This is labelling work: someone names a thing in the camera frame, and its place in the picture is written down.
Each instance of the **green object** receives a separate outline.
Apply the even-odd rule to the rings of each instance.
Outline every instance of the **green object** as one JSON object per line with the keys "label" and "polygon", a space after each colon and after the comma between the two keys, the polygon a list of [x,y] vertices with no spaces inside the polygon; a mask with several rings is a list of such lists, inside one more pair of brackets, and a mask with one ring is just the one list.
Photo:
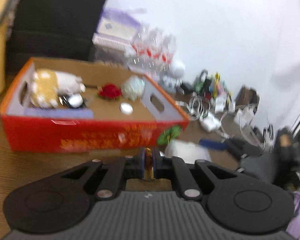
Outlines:
{"label": "green object", "polygon": [[172,126],[171,128],[165,130],[157,139],[158,145],[166,145],[175,138],[177,138],[182,132],[182,129],[179,125]]}

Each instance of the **white oval object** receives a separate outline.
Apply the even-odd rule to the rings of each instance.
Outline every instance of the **white oval object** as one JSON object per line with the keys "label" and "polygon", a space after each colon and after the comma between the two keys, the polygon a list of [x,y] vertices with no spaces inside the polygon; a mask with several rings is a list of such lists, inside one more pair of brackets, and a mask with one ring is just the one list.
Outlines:
{"label": "white oval object", "polygon": [[121,103],[120,110],[123,114],[126,114],[126,115],[132,114],[132,112],[133,112],[132,105],[130,105],[128,103]]}
{"label": "white oval object", "polygon": [[68,103],[74,107],[77,108],[83,104],[83,98],[80,94],[74,94],[69,97]]}

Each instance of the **white power adapter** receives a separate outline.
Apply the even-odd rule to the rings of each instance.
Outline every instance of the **white power adapter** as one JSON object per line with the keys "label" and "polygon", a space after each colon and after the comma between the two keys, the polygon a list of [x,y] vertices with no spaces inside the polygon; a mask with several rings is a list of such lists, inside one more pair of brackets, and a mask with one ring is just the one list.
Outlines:
{"label": "white power adapter", "polygon": [[207,117],[200,119],[200,125],[205,131],[212,132],[220,128],[221,122],[211,112],[209,112]]}

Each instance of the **white wall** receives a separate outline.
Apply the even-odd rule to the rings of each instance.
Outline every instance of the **white wall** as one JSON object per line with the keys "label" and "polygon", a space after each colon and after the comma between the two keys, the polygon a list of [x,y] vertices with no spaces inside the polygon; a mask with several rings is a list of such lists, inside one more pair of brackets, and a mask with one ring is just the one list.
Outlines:
{"label": "white wall", "polygon": [[[234,94],[242,84],[256,88],[276,128],[287,118],[291,110],[277,83],[282,69],[289,73],[300,66],[300,31],[295,32],[300,30],[300,0],[107,0],[105,6],[146,8],[147,14],[135,17],[175,34],[186,80],[193,81],[203,68],[218,71]],[[293,84],[296,94],[300,85]],[[293,111],[296,118],[300,107]]]}

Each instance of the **stuffed animal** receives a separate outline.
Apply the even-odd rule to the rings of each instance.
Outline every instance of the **stuffed animal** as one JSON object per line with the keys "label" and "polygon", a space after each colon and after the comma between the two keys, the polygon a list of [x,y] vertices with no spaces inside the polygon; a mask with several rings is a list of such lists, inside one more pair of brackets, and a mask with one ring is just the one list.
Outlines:
{"label": "stuffed animal", "polygon": [[34,73],[31,84],[31,103],[40,108],[58,107],[58,95],[85,92],[82,78],[76,75],[49,69]]}

